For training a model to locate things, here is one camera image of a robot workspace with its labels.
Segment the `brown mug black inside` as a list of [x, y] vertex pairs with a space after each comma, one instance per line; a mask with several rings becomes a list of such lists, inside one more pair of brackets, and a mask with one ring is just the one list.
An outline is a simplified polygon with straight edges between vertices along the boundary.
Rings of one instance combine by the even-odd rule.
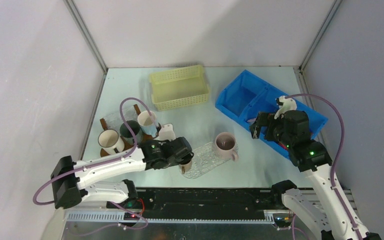
[[181, 173], [182, 175], [188, 173], [188, 172], [191, 170], [192, 165], [193, 165], [193, 161], [192, 161], [192, 160], [190, 160], [190, 161], [187, 162], [187, 163], [180, 164], [180, 165], [179, 165], [180, 173]]

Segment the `pink mug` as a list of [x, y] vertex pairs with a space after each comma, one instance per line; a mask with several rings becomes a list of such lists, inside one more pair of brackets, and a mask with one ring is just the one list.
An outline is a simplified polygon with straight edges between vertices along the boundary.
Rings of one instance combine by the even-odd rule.
[[236, 138], [230, 132], [222, 132], [216, 136], [214, 151], [220, 158], [230, 159], [234, 162], [239, 160]]

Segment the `light blue mug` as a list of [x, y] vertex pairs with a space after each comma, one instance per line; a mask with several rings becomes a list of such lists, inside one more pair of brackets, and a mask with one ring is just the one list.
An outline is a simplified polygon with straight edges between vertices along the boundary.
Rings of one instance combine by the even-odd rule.
[[155, 138], [158, 134], [158, 122], [157, 116], [153, 111], [144, 110], [137, 117], [137, 122], [139, 123], [144, 134], [152, 136]]

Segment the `dark grey mug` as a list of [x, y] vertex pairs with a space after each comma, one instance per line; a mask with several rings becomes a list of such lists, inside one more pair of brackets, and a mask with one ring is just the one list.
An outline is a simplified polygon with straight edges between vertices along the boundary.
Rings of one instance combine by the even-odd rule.
[[130, 145], [136, 142], [139, 144], [143, 140], [143, 131], [140, 124], [135, 120], [128, 120], [119, 129], [121, 137]]

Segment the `white ribbed mug black rim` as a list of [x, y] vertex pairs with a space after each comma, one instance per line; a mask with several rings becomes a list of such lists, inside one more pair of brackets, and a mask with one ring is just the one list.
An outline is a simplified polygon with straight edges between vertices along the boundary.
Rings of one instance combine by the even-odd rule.
[[116, 130], [107, 129], [98, 136], [99, 146], [109, 155], [115, 155], [124, 151], [125, 144]]

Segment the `clear container with brown lid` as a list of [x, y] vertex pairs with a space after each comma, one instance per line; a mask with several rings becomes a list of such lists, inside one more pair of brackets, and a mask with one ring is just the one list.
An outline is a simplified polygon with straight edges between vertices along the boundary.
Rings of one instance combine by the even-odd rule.
[[[138, 113], [133, 105], [124, 107], [122, 111], [126, 121], [137, 120]], [[112, 129], [112, 130], [116, 130], [117, 132], [120, 131], [120, 127], [124, 123], [121, 118], [121, 114], [119, 110], [113, 113], [107, 114], [106, 116], [102, 117], [99, 120], [99, 122], [103, 130]]]

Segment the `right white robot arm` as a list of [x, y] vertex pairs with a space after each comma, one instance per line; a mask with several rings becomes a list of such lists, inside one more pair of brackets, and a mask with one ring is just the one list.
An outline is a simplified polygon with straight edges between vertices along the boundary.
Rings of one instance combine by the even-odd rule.
[[289, 160], [311, 182], [322, 209], [301, 195], [298, 188], [284, 180], [274, 184], [271, 204], [291, 210], [319, 240], [379, 240], [360, 221], [346, 198], [333, 170], [325, 146], [311, 137], [309, 117], [304, 111], [289, 110], [280, 115], [259, 112], [249, 127], [254, 139], [264, 129], [264, 139], [286, 148]]

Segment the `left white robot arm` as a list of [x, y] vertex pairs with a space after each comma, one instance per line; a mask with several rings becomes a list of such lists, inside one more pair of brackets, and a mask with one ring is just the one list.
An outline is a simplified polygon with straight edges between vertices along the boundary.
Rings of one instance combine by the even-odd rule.
[[133, 208], [138, 193], [133, 181], [108, 182], [127, 173], [160, 170], [189, 164], [194, 157], [184, 137], [174, 140], [147, 140], [133, 148], [89, 162], [73, 161], [66, 156], [58, 161], [51, 178], [56, 209], [69, 209], [82, 202], [114, 202]]

